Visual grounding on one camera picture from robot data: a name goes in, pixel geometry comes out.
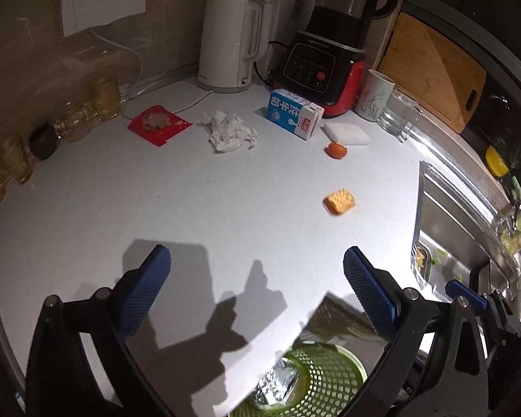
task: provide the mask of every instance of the white countertop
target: white countertop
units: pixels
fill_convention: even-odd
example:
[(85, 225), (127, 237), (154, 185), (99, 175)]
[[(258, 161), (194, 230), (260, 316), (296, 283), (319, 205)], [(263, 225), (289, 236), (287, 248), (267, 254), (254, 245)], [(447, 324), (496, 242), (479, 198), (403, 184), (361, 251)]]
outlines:
[[(201, 93), (192, 80), (175, 83), (127, 112), (179, 108)], [(304, 141), (255, 114), (268, 96), (253, 85), (179, 114), (196, 123), (203, 112), (235, 112), (259, 132), (253, 149), (214, 153), (198, 125), (158, 148), (120, 116), (62, 143), (26, 185), (9, 184), (0, 205), (0, 314), (24, 371), (47, 295), (70, 301), (113, 287), (158, 242), (172, 251), (172, 272), (128, 345), (181, 416), (189, 396), (200, 417), (239, 404), (327, 292), (360, 308), (343, 275), (350, 246), (401, 287), (417, 287), (410, 250), (423, 154), (349, 112), (341, 118), (371, 144), (333, 160), (322, 132)], [(340, 188), (357, 206), (334, 217), (322, 201)]]

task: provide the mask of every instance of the aluminum foil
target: aluminum foil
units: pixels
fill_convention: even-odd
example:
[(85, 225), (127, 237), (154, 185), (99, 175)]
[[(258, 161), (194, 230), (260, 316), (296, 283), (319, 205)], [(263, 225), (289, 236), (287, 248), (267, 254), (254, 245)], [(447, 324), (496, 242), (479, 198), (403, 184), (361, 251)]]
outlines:
[(298, 377), (299, 371), (289, 359), (279, 359), (254, 390), (255, 403), (261, 409), (285, 406)]

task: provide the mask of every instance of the blender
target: blender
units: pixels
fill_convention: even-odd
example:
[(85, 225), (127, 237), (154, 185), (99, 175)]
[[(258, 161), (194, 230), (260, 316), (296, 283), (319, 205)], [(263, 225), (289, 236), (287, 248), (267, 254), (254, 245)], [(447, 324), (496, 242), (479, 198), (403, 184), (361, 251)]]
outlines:
[(389, 16), (398, 2), (377, 8), (378, 0), (315, 0), (307, 28), (275, 72), (275, 87), (319, 104), (325, 118), (345, 113), (357, 97), (371, 21)]

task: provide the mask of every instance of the white sponge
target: white sponge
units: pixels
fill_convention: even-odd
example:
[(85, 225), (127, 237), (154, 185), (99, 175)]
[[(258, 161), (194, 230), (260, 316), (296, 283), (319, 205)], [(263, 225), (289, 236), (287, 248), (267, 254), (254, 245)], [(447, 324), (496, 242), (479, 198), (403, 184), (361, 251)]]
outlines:
[(371, 140), (361, 127), (343, 122), (326, 122), (324, 131), (329, 138), (342, 146), (366, 146)]

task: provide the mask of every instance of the electric kettle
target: electric kettle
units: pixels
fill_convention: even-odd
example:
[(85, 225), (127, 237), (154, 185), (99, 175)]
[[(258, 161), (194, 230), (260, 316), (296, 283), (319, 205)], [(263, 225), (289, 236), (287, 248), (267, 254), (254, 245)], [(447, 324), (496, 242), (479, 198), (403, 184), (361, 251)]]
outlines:
[(272, 4), (258, 0), (207, 0), (200, 43), (201, 88), (232, 93), (246, 90), (253, 62), (268, 48)]

